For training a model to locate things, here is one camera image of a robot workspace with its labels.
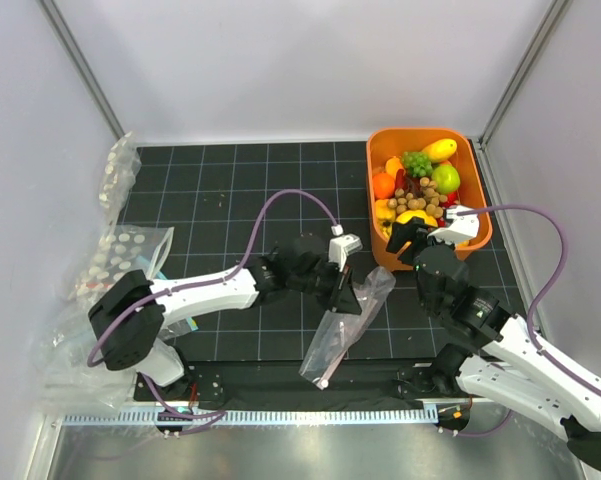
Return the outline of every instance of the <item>black grid mat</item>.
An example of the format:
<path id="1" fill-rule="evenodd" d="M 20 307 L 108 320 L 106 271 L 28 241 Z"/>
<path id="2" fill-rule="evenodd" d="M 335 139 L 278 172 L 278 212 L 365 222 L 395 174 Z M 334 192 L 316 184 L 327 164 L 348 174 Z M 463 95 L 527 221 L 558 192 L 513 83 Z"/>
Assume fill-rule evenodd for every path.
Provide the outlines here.
<path id="1" fill-rule="evenodd" d="M 175 227 L 163 268 L 168 278 L 235 265 L 265 199 L 283 188 L 314 194 L 340 218 L 345 232 L 360 236 L 365 250 L 350 260 L 361 278 L 376 266 L 370 252 L 364 142 L 145 147 L 141 159 L 121 223 Z M 502 234 L 492 220 L 492 241 L 467 260 L 471 277 L 522 312 Z M 330 222 L 309 200 L 282 197 L 266 216 L 254 254 L 301 232 L 328 241 Z M 349 358 L 428 358 L 447 343 L 446 332 L 420 311 L 413 274 L 396 277 L 397 288 Z M 199 331 L 176 342 L 190 360 L 299 360 L 322 314 L 314 298 L 290 292 L 277 304 L 196 318 Z"/>

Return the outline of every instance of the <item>green grape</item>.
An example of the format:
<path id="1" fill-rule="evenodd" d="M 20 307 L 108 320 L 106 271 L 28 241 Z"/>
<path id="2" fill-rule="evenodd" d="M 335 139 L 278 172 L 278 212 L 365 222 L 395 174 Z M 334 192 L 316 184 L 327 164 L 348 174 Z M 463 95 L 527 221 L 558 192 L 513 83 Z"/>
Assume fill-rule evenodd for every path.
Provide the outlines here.
<path id="1" fill-rule="evenodd" d="M 424 177 L 431 175 L 433 167 L 429 156 L 422 152 L 404 152 L 402 154 L 402 164 L 411 177 Z"/>

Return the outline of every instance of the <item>orange plastic basket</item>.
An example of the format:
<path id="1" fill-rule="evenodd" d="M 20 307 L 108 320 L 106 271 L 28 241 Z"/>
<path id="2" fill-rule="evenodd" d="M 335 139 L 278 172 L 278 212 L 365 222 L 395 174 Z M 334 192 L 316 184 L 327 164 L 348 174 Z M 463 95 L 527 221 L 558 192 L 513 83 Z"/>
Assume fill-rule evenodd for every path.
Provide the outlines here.
<path id="1" fill-rule="evenodd" d="M 458 199 L 462 205 L 472 208 L 487 206 L 484 197 L 476 160 L 469 141 L 458 132 L 446 128 L 385 128 L 374 133 L 367 142 L 367 196 L 369 198 L 369 212 L 371 218 L 371 248 L 373 256 L 378 263 L 390 271 L 411 270 L 411 267 L 402 264 L 398 255 L 388 253 L 387 239 L 378 228 L 374 209 L 372 172 L 374 168 L 382 167 L 393 156 L 401 156 L 403 152 L 418 152 L 430 143 L 442 138 L 452 138 L 458 144 L 458 150 L 449 159 L 460 174 L 460 188 Z M 456 255 L 464 260 L 472 252 L 482 248 L 491 239 L 493 227 L 491 218 L 484 213 L 479 217 L 480 230 L 466 247 L 456 249 Z"/>

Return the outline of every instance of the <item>white panel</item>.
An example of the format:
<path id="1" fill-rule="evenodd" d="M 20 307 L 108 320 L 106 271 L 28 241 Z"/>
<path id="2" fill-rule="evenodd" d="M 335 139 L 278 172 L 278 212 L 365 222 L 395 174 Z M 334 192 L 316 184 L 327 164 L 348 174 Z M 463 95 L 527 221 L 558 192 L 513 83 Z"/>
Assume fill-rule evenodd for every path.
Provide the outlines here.
<path id="1" fill-rule="evenodd" d="M 148 143 L 481 134 L 549 0 L 59 0 Z"/>
<path id="2" fill-rule="evenodd" d="M 564 225 L 570 259 L 543 320 L 601 375 L 601 0 L 573 3 L 488 153 L 503 201 L 545 207 Z M 530 214 L 510 218 L 537 292 L 558 260 L 557 235 Z"/>
<path id="3" fill-rule="evenodd" d="M 101 225 L 112 143 L 36 2 L 0 2 L 0 479 L 24 474 L 40 420 L 33 339 Z"/>

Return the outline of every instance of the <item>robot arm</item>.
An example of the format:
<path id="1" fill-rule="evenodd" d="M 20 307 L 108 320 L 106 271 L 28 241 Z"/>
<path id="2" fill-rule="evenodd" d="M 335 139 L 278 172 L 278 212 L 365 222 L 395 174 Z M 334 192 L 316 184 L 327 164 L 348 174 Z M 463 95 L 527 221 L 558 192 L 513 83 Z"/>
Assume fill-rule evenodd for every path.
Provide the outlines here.
<path id="1" fill-rule="evenodd" d="M 232 270 L 154 281 L 140 270 L 129 272 L 89 311 L 100 339 L 122 312 L 140 299 L 150 300 L 107 336 L 101 349 L 104 363 L 109 370 L 133 368 L 163 391 L 175 392 L 186 389 L 191 379 L 184 367 L 186 359 L 157 338 L 160 329 L 171 323 L 218 310 L 254 308 L 283 298 L 289 290 L 314 295 L 325 309 L 360 314 L 346 262 L 361 247 L 357 236 L 339 235 L 331 239 L 327 253 L 320 238 L 307 235 L 252 259 L 231 278 Z M 199 286 L 182 288 L 192 283 Z"/>
<path id="2" fill-rule="evenodd" d="M 466 208 L 450 209 L 449 227 L 429 231 L 420 222 L 407 224 L 398 227 L 389 242 L 388 249 L 396 252 L 405 238 L 412 242 L 411 250 L 399 258 L 413 265 L 423 309 L 439 320 L 454 342 L 407 381 L 407 388 L 414 394 L 433 389 L 443 396 L 462 391 L 492 399 L 541 424 L 565 440 L 580 460 L 601 470 L 601 397 L 573 374 L 600 389 L 601 378 L 539 336 L 537 349 L 524 318 L 470 284 L 468 267 L 453 248 L 467 235 L 475 236 L 478 221 L 476 215 L 453 220 L 462 209 Z M 480 350 L 510 367 L 484 360 Z M 566 368 L 550 362 L 547 354 Z"/>

